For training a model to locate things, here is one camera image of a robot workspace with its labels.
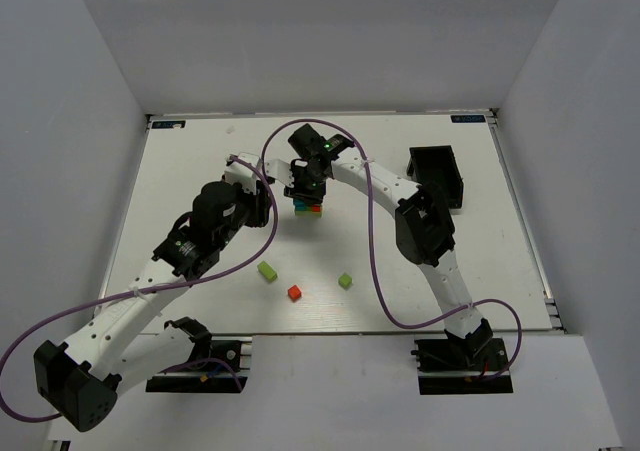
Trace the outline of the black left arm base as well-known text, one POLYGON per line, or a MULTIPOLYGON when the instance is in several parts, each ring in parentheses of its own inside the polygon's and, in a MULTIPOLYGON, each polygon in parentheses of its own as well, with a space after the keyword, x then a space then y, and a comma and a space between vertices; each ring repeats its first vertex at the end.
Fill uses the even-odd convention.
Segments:
POLYGON ((250 374, 253 340, 214 338, 188 364, 154 375, 145 391, 155 394, 239 394, 250 374))

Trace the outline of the long green arch block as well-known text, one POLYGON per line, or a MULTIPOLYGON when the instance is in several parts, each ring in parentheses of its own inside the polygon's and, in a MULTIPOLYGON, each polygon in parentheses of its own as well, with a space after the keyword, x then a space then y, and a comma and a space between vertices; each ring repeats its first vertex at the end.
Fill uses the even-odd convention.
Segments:
POLYGON ((319 219, 323 215, 321 210, 314 210, 314 209, 295 209, 294 214, 296 217, 309 218, 309 219, 311 218, 319 219))

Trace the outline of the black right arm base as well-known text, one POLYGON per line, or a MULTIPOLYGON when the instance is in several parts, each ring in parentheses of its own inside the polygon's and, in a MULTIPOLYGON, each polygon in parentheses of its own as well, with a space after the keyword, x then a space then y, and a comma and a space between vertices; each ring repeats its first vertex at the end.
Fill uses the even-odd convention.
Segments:
POLYGON ((418 339, 411 355, 417 364, 422 396, 512 394, 504 340, 492 338, 479 355, 468 361, 457 355, 446 339, 418 339))

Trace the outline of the teal cube block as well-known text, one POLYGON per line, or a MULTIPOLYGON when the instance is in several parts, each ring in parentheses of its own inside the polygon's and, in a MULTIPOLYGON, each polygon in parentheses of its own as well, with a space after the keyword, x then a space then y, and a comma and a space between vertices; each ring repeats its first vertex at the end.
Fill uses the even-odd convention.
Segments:
POLYGON ((303 201, 295 200, 293 204, 296 211, 305 211, 307 209, 307 206, 303 201))

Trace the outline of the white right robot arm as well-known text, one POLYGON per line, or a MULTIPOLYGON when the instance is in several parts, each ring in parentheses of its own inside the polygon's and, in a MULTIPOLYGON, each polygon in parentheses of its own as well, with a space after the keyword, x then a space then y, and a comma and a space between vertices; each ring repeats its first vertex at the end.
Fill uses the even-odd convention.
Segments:
POLYGON ((336 134, 328 139, 305 124, 288 143, 305 163, 293 165, 292 196, 320 203, 326 181, 334 179, 367 196, 367 227, 373 231, 376 204, 394 220, 395 242, 401 255, 426 278, 445 316, 451 353, 472 364, 490 342, 493 332, 460 273, 454 250, 455 227, 442 190, 402 178, 368 159, 353 139, 336 134))

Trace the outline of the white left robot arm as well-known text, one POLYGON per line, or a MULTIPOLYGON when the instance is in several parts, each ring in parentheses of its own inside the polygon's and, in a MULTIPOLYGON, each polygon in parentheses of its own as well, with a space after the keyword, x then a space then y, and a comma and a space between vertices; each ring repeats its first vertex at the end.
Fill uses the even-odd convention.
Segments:
POLYGON ((263 175, 206 184, 127 291, 104 300, 102 311, 61 343, 45 341, 36 349, 39 394, 77 431, 87 432, 121 395, 157 373, 214 365, 234 374, 237 364, 214 354, 211 333, 193 318, 169 320, 149 342, 131 345, 165 307, 202 283, 242 228, 276 221, 263 175))

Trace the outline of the black plastic bin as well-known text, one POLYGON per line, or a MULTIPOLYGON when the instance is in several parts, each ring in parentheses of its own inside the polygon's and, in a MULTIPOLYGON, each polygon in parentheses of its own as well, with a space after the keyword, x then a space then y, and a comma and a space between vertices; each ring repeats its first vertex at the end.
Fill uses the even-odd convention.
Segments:
POLYGON ((451 145, 410 147, 406 174, 422 185, 438 185, 450 209, 462 208, 464 183, 451 145))

